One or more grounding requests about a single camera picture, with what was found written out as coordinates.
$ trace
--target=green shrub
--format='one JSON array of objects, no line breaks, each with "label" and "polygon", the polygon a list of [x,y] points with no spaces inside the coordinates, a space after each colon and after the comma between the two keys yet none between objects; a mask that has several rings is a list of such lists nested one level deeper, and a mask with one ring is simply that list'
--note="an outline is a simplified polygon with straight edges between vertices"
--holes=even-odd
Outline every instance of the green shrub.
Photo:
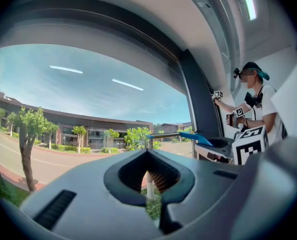
[{"label": "green shrub", "polygon": [[69,145],[57,145],[59,150],[64,150],[64,151],[78,151],[77,146],[69,146]]},{"label": "green shrub", "polygon": [[135,149],[134,149],[133,146],[129,145],[129,146],[126,147],[126,150],[127,150],[127,151],[132,151],[132,150],[135,150]]},{"label": "green shrub", "polygon": [[[140,193],[146,196],[147,188],[141,190]],[[156,187],[154,187],[154,194],[155,194],[154,198],[146,200],[146,212],[152,220],[158,219],[161,216],[161,210],[162,210],[162,195],[160,194],[160,192],[157,190]]]},{"label": "green shrub", "polygon": [[103,153],[109,153],[109,151],[111,151],[111,153],[112,152],[119,152],[119,149],[117,148],[117,147],[111,147],[111,148],[109,148],[109,147],[101,147],[100,148],[100,151],[101,152],[103,152]]},{"label": "green shrub", "polygon": [[90,147],[81,147],[80,151],[81,151],[81,153],[90,153],[91,148]]},{"label": "green shrub", "polygon": [[161,146],[162,146],[162,144],[161,144],[160,141],[154,141],[153,142],[153,149],[154,150],[159,150]]},{"label": "green shrub", "polygon": [[58,150],[59,149],[59,145],[55,144],[55,143],[51,143],[50,147],[52,150]]},{"label": "green shrub", "polygon": [[145,149],[145,146],[142,144],[137,144],[136,149],[137,150]]}]

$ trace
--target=sky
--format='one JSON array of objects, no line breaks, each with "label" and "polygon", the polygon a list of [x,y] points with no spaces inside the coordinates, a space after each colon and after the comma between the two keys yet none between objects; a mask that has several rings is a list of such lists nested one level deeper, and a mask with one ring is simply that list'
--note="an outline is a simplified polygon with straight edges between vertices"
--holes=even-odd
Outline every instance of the sky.
[{"label": "sky", "polygon": [[186,96],[163,81],[114,58],[63,45],[0,48],[0,92],[23,104],[78,115],[153,124],[191,121]]}]

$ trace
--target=red brick curb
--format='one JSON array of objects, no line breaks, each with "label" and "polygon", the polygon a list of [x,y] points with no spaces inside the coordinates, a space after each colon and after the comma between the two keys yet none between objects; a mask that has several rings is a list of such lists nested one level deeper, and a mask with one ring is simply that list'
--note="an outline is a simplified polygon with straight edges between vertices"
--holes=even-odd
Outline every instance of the red brick curb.
[{"label": "red brick curb", "polygon": [[[7,180],[11,184],[13,184],[25,191],[29,191],[25,177],[22,177],[21,175],[16,174],[15,172],[7,169],[6,167],[4,167],[1,164],[0,164],[0,174],[3,177],[3,179]],[[40,190],[44,186],[45,186],[45,184],[40,183],[40,182],[35,184],[35,187],[37,190]]]}]

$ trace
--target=blue handle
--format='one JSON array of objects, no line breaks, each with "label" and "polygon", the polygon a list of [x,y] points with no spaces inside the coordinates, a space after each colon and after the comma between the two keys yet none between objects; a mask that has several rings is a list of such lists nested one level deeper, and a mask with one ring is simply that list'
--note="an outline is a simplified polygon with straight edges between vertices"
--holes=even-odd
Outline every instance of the blue handle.
[{"label": "blue handle", "polygon": [[211,142],[209,142],[209,140],[207,138],[205,138],[202,135],[199,134],[191,134],[191,133],[187,133],[187,132],[183,132],[181,131],[179,133],[180,136],[184,137],[184,138],[188,138],[188,139],[192,139],[192,140],[197,140],[198,143],[204,144],[204,145],[208,145],[213,147],[213,144]]}]

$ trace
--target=road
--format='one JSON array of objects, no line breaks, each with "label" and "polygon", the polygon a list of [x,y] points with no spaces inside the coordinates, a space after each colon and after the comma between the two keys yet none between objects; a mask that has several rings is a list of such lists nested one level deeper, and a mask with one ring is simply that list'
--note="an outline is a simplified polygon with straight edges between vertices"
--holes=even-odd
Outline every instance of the road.
[{"label": "road", "polygon": [[[50,153],[33,148],[31,166],[34,179],[48,184],[68,170],[83,163],[101,159],[101,157],[80,157]],[[12,172],[24,177],[19,142],[0,133],[0,164]]]}]

